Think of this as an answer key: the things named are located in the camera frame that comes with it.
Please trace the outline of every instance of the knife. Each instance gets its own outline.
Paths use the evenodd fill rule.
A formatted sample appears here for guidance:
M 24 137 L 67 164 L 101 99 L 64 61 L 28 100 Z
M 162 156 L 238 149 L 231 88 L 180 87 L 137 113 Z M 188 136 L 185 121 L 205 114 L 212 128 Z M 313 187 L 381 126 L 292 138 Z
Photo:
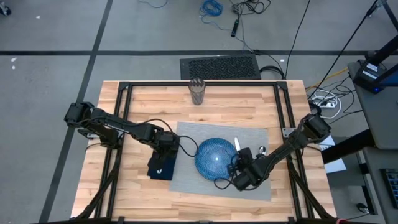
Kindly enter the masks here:
M 236 151 L 238 151 L 238 152 L 239 152 L 239 150 L 241 150 L 241 145 L 239 145 L 238 137 L 235 137 L 235 148 L 236 148 Z

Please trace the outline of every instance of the floor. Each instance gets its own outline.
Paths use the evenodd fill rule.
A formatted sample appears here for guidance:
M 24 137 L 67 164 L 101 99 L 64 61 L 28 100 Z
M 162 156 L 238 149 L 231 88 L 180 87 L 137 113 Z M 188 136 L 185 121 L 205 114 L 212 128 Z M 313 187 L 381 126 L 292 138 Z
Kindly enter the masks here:
M 224 4 L 223 14 L 205 19 L 231 27 L 236 16 L 229 10 L 230 3 L 219 2 Z M 312 1 L 290 58 L 288 79 L 304 80 L 306 86 L 318 82 L 372 2 Z M 87 144 L 77 134 L 70 147 L 64 142 L 65 135 L 71 134 L 63 122 L 71 102 L 96 104 L 103 80 L 178 80 L 180 58 L 242 49 L 242 43 L 228 32 L 201 22 L 201 4 L 169 0 L 165 7 L 153 9 L 137 0 L 7 1 L 12 15 L 0 17 L 0 115 L 5 118 L 0 120 L 0 223 L 39 221 L 62 147 L 68 157 L 49 220 L 69 218 Z M 285 68 L 306 4 L 307 0 L 273 0 L 265 13 L 244 17 L 248 46 L 268 50 L 276 60 L 284 60 L 280 63 Z M 398 2 L 389 4 L 397 14 Z M 381 48 L 395 35 L 386 12 L 377 11 L 365 20 L 332 72 L 363 58 L 366 50 Z M 259 66 L 274 64 L 267 56 L 257 56 L 257 61 Z M 264 72 L 262 78 L 279 77 Z M 350 80 L 345 84 L 353 87 Z M 350 96 L 342 99 L 343 109 L 351 100 Z M 358 100 L 350 110 L 360 110 Z M 339 136 L 367 128 L 362 113 L 332 127 Z M 332 188 L 339 217 L 360 215 L 354 205 L 364 202 L 364 197 L 358 192 Z M 383 222 L 379 215 L 357 220 Z

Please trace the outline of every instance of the black floor stripe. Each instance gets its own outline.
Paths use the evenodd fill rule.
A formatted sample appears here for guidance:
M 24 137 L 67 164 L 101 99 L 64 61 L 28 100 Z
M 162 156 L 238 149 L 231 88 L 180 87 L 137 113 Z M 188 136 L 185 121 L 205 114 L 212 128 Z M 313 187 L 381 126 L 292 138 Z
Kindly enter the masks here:
M 76 101 L 82 101 L 85 97 L 85 93 L 87 90 L 88 82 L 91 77 L 91 72 L 93 71 L 96 54 L 98 49 L 100 48 L 101 39 L 104 34 L 106 22 L 108 21 L 109 12 L 111 11 L 113 0 L 108 0 L 106 3 L 106 7 L 104 10 L 104 14 L 102 16 L 101 24 L 99 25 L 98 33 L 94 42 L 93 50 L 90 52 L 90 59 L 88 61 L 87 69 L 83 77 L 83 81 L 81 82 L 79 94 L 77 96 Z M 57 166 L 55 167 L 54 175 L 51 180 L 49 192 L 47 193 L 47 198 L 45 199 L 45 203 L 43 206 L 42 213 L 40 214 L 39 223 L 46 223 L 49 220 L 52 206 L 54 204 L 55 197 L 57 195 L 58 187 L 61 181 L 61 176 L 63 169 L 65 167 L 65 163 L 67 161 L 70 145 L 72 143 L 74 129 L 68 128 L 67 134 L 63 141 L 62 149 L 60 156 L 58 158 Z
M 288 50 L 261 50 L 269 55 L 289 55 Z M 363 56 L 367 50 L 347 50 L 343 56 Z M 294 50 L 292 55 L 296 56 L 337 56 L 339 50 Z M 241 50 L 61 50 L 61 51 L 0 51 L 5 56 L 184 56 L 184 55 L 239 55 Z

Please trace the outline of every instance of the cylindrical container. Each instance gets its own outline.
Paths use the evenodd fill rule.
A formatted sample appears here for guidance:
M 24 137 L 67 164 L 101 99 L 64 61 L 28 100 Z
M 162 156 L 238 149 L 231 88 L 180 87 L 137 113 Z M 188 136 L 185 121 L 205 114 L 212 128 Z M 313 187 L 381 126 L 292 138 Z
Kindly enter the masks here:
M 193 78 L 189 81 L 188 88 L 191 93 L 192 103 L 194 105 L 201 105 L 205 97 L 205 81 L 200 78 Z

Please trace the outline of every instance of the blue bowl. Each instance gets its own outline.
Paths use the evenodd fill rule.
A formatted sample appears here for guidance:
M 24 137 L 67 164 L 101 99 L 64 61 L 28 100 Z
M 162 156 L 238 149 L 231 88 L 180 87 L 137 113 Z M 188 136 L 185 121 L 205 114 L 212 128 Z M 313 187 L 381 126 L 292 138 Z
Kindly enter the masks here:
M 236 154 L 235 147 L 227 140 L 211 138 L 202 142 L 195 156 L 195 165 L 199 173 L 208 180 L 229 178 L 227 165 Z

